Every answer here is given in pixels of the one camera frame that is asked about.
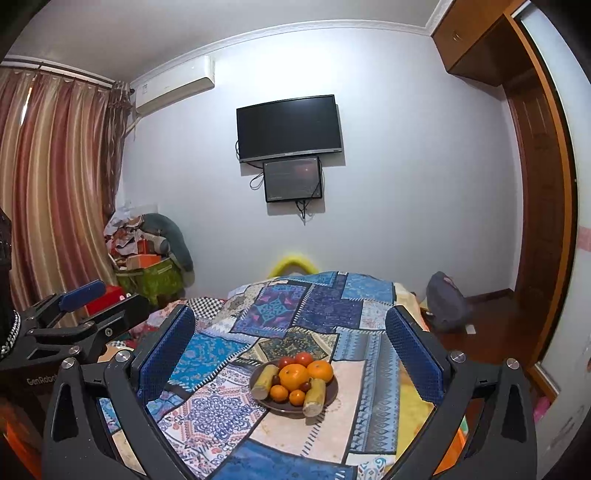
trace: wall-mounted tv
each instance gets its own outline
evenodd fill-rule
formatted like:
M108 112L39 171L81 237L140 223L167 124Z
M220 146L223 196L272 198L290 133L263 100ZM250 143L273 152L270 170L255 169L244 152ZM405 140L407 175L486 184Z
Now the wall-mounted tv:
M241 162L343 149L334 95L238 108L236 120Z

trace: curtain rod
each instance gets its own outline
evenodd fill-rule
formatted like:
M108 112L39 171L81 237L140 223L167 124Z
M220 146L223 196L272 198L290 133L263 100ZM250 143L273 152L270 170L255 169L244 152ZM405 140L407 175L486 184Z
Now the curtain rod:
M85 82L94 83L105 88L111 88L115 83L114 80L94 75L84 70L77 70L59 63L47 62L37 59L29 59L27 57L9 56L7 55L2 63L2 67L24 68L32 70L41 70L42 72L57 73L66 77L84 80Z

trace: striped curtain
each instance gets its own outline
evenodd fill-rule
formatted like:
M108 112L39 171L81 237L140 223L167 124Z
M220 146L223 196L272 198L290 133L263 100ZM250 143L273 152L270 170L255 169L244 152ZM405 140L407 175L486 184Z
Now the striped curtain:
M20 131L15 113L0 130L0 202L12 219L18 309L92 280L115 280L103 240L100 156L109 91L43 72L31 85ZM19 84L25 98L28 86ZM24 103L16 100L10 109L22 111ZM15 146L4 155L14 135Z
M126 82L115 82L109 92L103 130L102 161L100 163L105 225L115 213L115 195L121 177L125 129L127 128L127 117L131 111L130 95L129 83Z

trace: small monitor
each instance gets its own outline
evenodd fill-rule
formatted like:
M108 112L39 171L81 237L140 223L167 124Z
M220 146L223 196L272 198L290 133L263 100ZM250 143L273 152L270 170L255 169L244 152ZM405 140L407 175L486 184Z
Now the small monitor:
M322 171L318 157L263 163L263 178L267 203L322 198Z

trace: television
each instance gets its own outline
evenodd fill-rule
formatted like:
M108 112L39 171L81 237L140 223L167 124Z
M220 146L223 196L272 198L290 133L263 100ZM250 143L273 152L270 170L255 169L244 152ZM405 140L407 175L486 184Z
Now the television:
M267 203L322 198L322 169L318 157L265 162L262 168Z
M236 123L240 162L343 149L334 95L238 108Z

